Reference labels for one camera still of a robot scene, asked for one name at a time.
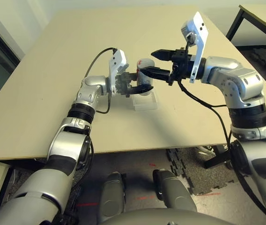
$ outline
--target wall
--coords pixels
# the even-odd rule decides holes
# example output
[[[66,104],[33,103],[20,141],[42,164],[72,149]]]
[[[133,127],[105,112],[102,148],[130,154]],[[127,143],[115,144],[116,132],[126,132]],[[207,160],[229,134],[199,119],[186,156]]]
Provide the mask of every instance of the wall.
[[[226,34],[239,11],[239,4],[266,4],[266,0],[241,0],[238,3],[234,0],[0,0],[0,22],[25,54],[60,10],[166,4],[197,5]],[[236,46],[266,45],[266,35],[243,21],[232,43]]]

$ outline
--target black cable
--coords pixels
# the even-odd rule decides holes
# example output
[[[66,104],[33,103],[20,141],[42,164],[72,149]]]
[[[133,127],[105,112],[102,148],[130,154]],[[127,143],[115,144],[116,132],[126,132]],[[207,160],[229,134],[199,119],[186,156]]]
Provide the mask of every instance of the black cable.
[[[179,87],[181,88],[182,92],[184,92],[188,97],[192,98],[193,100],[197,101],[198,103],[200,103],[201,105],[203,105],[204,107],[210,109],[211,111],[213,111],[217,117],[219,118],[221,124],[222,124],[222,129],[223,129],[223,132],[225,134],[225,138],[226,138],[226,143],[229,144],[229,139],[228,139],[228,135],[227,135],[227,130],[226,130],[226,127],[223,123],[223,120],[222,120],[222,117],[220,116],[220,114],[215,110],[213,109],[213,106],[208,104],[207,102],[204,102],[202,100],[200,100],[199,98],[196,98],[193,94],[191,94],[184,86],[183,84],[181,83],[181,81],[178,81],[178,85]]]
[[[85,74],[84,78],[86,78],[86,77],[89,75],[89,72],[90,72],[92,66],[94,65],[94,63],[96,62],[96,60],[100,57],[100,55],[102,55],[104,52],[107,52],[107,51],[109,51],[109,50],[113,50],[113,52],[115,52],[115,51],[117,51],[117,48],[110,47],[110,48],[106,48],[106,49],[102,50],[102,51],[101,51],[101,52],[100,52],[100,53],[94,58],[94,60],[91,62],[89,68],[88,68],[87,71],[86,71],[86,74]]]
[[[112,97],[112,94],[111,94],[111,91],[109,91],[109,93],[108,93],[108,107],[107,107],[107,110],[105,112],[96,110],[97,113],[107,114],[109,112],[110,105],[111,105],[111,97]]]
[[[72,187],[71,192],[77,189],[83,183],[84,179],[88,176],[88,174],[90,173],[93,158],[94,158],[94,146],[92,144],[92,141],[90,142],[90,148],[91,148],[91,155],[90,155],[89,163],[87,165],[87,170],[85,174],[81,177],[81,179]]]
[[[230,131],[229,134],[229,143],[231,140],[231,135],[232,135],[232,131]],[[228,145],[228,150],[231,152],[231,147],[230,145]],[[240,182],[243,190],[245,191],[245,193],[247,193],[247,195],[251,198],[251,200],[256,204],[256,206],[266,215],[266,208],[265,206],[261,203],[261,201],[257,198],[257,196],[255,195],[255,193],[253,192],[253,190],[251,189],[251,187],[249,186],[249,184],[246,182],[246,180],[244,179],[243,175],[239,172],[239,170],[236,168],[235,163],[234,163],[234,158],[231,157],[233,160],[233,162],[231,162],[232,167],[236,173],[236,176],[238,178],[238,181]]]
[[[100,55],[102,55],[104,52],[107,52],[109,50],[113,50],[113,53],[115,53],[117,51],[117,48],[113,48],[113,47],[110,47],[110,48],[106,48],[104,50],[102,50],[95,58],[94,60],[91,62],[89,68],[87,69],[86,71],[86,74],[84,76],[84,78],[86,78],[88,75],[89,75],[89,72],[92,68],[92,66],[94,65],[94,63],[96,62],[96,60],[100,57]],[[111,105],[111,91],[109,91],[108,93],[108,107],[107,107],[107,110],[105,112],[102,112],[102,111],[99,111],[99,110],[96,110],[97,113],[102,113],[102,114],[107,114],[110,110],[110,105]]]

